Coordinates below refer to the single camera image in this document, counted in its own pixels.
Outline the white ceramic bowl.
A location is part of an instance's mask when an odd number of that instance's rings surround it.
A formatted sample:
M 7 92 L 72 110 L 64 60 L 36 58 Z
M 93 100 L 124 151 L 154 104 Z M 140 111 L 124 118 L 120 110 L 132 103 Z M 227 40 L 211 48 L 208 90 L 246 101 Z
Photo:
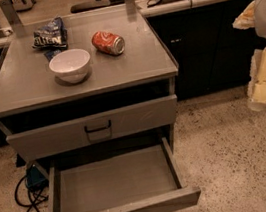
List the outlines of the white ceramic bowl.
M 90 59 L 90 54 L 84 49 L 65 50 L 50 60 L 49 68 L 58 79 L 79 83 L 90 72 Z

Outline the long counter with dark cabinets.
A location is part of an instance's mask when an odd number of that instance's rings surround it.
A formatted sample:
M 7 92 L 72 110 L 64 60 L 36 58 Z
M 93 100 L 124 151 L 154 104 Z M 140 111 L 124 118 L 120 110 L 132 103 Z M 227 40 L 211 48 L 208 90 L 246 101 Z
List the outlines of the long counter with dark cabinets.
M 248 3 L 230 0 L 144 18 L 178 64 L 174 79 L 177 102 L 249 80 L 250 56 L 266 41 L 253 30 L 232 26 Z M 0 68 L 7 49 L 0 50 Z M 0 129 L 0 145 L 6 143 L 6 134 Z

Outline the grey drawer cabinet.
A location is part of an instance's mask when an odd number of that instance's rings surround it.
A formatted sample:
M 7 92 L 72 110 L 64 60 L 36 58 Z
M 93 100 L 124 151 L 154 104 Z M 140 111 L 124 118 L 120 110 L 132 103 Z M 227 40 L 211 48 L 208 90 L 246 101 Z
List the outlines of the grey drawer cabinet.
M 178 64 L 161 45 L 149 24 L 127 6 L 68 16 L 65 20 L 72 48 L 90 54 L 90 72 L 79 83 L 66 83 L 51 72 L 41 50 L 33 49 L 33 25 L 24 26 L 12 39 L 0 68 L 0 129 L 12 134 L 59 124 L 112 109 L 175 95 Z M 92 45 L 95 32 L 110 32 L 124 39 L 124 52 L 110 55 Z M 59 159 L 81 154 L 144 146 L 165 138 L 174 140 L 174 123 L 108 139 L 49 157 L 27 161 L 49 168 Z

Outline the grey drawer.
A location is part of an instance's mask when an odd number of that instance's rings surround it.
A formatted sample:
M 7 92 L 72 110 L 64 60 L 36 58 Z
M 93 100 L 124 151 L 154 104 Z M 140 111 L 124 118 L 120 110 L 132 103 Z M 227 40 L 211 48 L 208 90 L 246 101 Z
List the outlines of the grey drawer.
M 165 138 L 59 159 L 49 171 L 49 212 L 175 212 L 201 195 L 183 182 Z
M 7 142 L 23 160 L 38 160 L 97 142 L 173 124 L 176 119 L 176 104 L 175 95 L 160 97 L 160 99 L 12 134 L 8 136 Z

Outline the blue chip bag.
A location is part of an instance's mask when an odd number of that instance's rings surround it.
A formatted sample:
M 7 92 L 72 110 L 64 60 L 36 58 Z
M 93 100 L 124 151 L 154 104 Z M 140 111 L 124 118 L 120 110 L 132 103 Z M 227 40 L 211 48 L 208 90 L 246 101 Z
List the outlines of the blue chip bag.
M 33 47 L 46 48 L 56 47 L 65 48 L 68 45 L 67 30 L 62 18 L 57 16 L 50 20 L 49 23 L 35 30 L 33 34 Z

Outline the red soda can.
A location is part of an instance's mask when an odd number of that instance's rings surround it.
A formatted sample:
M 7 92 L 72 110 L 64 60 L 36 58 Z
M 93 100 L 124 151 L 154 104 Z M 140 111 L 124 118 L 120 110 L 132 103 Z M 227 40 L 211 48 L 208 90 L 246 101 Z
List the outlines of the red soda can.
M 92 45 L 96 47 L 98 51 L 106 54 L 114 56 L 124 52 L 124 39 L 114 33 L 103 31 L 95 32 L 91 40 Z

